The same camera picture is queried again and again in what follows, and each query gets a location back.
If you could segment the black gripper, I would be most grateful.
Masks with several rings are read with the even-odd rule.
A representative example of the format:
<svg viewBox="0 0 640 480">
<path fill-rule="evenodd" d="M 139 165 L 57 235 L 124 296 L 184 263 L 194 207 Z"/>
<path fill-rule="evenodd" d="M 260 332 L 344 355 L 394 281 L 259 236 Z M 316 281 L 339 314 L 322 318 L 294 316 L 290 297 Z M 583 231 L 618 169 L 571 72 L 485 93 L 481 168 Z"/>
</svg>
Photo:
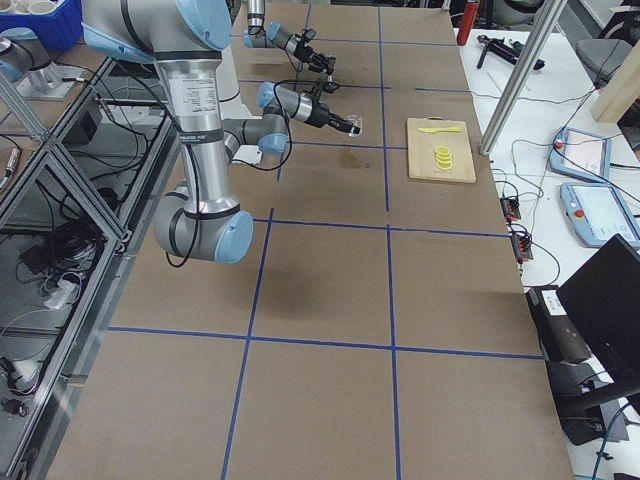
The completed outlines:
<svg viewBox="0 0 640 480">
<path fill-rule="evenodd" d="M 329 107 L 315 98 L 309 98 L 311 111 L 305 120 L 307 125 L 321 128 L 323 126 L 330 126 L 331 128 L 343 131 L 348 136 L 359 136 L 361 128 L 357 126 L 358 117 L 354 115 L 340 117 L 337 114 L 333 114 Z"/>
<path fill-rule="evenodd" d="M 336 57 L 316 52 L 310 45 L 315 38 L 314 29 L 303 29 L 300 35 L 295 35 L 296 46 L 293 55 L 310 71 L 332 75 L 335 70 Z"/>
</svg>

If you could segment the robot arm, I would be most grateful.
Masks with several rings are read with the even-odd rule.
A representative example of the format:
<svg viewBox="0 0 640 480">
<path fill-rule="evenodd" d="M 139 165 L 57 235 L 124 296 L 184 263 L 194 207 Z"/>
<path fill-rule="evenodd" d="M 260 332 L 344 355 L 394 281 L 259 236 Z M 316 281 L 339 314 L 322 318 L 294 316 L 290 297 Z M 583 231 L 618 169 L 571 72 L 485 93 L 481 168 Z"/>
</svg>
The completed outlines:
<svg viewBox="0 0 640 480">
<path fill-rule="evenodd" d="M 335 70 L 336 57 L 315 51 L 311 41 L 316 31 L 306 28 L 300 34 L 294 33 L 283 24 L 266 20 L 266 2 L 250 0 L 247 2 L 247 30 L 243 33 L 243 41 L 250 48 L 277 48 L 315 73 L 331 76 Z"/>
<path fill-rule="evenodd" d="M 243 146 L 285 156 L 290 123 L 329 126 L 349 135 L 361 127 L 321 102 L 331 80 L 311 93 L 286 82 L 263 83 L 258 118 L 231 118 L 239 104 L 231 52 L 238 8 L 231 1 L 85 1 L 84 39 L 113 59 L 155 67 L 167 97 L 163 108 L 176 127 L 186 178 L 159 202 L 154 233 L 168 257 L 219 263 L 242 260 L 251 245 L 253 218 L 233 194 L 228 166 Z"/>
</svg>

